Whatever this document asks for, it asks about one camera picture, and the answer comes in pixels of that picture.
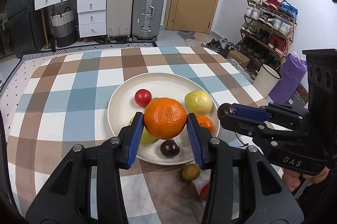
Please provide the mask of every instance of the bolt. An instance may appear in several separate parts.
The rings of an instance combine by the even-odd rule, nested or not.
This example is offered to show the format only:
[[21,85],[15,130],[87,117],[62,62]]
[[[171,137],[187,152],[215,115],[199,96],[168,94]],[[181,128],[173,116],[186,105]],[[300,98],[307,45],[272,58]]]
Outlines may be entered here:
[[219,144],[219,143],[220,143],[220,139],[217,138],[217,137],[213,137],[213,138],[211,138],[210,142],[211,142],[212,144]]
[[257,147],[254,145],[249,145],[248,146],[248,151],[252,152],[252,153],[256,153],[257,152]]
[[72,148],[72,150],[73,150],[74,152],[79,152],[79,151],[82,150],[82,146],[79,145],[79,144],[76,144],[76,145]]
[[112,137],[112,138],[110,139],[110,142],[111,142],[112,144],[117,144],[117,143],[120,142],[120,139],[119,139],[119,137]]

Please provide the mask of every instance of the gray suitcase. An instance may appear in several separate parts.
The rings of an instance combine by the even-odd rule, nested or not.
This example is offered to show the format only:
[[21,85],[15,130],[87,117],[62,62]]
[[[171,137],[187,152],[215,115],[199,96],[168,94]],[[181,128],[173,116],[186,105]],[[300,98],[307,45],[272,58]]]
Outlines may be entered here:
[[133,41],[152,39],[156,41],[163,12],[164,0],[134,0],[132,9]]
[[107,0],[107,36],[127,37],[131,33],[132,0]]

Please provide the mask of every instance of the human hand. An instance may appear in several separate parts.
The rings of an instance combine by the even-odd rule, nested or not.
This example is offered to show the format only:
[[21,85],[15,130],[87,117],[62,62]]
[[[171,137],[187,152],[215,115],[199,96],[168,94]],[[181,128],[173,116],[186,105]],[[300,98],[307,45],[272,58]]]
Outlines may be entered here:
[[301,173],[298,173],[298,172],[295,172],[295,171],[283,169],[282,180],[286,184],[286,186],[288,187],[289,191],[292,192],[297,187],[299,187],[299,185],[301,184],[301,181],[299,179],[300,176],[303,176],[305,179],[311,178],[311,181],[307,185],[307,187],[308,187],[312,184],[321,183],[326,178],[328,173],[329,173],[329,169],[327,167],[325,167],[323,169],[323,171],[319,175],[316,175],[316,176],[302,175]]

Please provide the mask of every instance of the tangerine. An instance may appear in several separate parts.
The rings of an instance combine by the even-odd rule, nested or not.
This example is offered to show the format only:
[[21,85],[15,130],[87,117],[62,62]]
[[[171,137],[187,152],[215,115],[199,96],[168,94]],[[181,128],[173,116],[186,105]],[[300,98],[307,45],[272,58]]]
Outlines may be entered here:
[[210,133],[213,132],[213,122],[206,116],[197,116],[197,121],[199,123],[199,126],[207,128]]
[[176,100],[159,98],[145,108],[144,126],[151,136],[171,139],[184,129],[187,120],[185,108]]

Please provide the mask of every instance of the wicker basket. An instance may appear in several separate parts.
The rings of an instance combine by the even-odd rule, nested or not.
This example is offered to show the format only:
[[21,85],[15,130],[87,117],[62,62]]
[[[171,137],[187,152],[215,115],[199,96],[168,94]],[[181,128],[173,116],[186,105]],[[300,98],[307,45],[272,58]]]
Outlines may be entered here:
[[50,17],[58,47],[69,46],[76,42],[75,11],[65,12],[65,10],[63,14]]

